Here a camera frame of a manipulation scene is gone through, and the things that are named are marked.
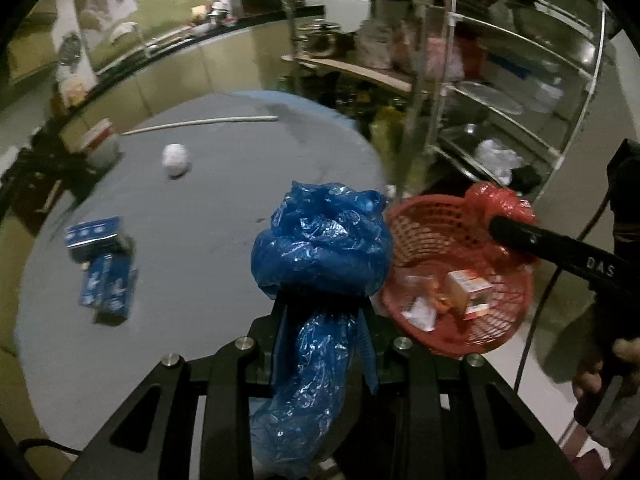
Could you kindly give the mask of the right hand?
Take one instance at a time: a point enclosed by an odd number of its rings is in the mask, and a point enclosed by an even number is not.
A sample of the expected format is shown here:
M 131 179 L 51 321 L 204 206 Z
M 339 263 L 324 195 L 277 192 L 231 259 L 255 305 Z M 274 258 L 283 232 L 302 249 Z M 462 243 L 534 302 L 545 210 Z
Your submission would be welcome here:
M 579 362 L 572 381 L 574 397 L 580 401 L 586 393 L 598 393 L 602 388 L 603 370 L 616 358 L 629 365 L 627 376 L 635 385 L 639 385 L 639 339 L 617 339 L 612 350 L 602 359 L 597 352 L 588 352 Z

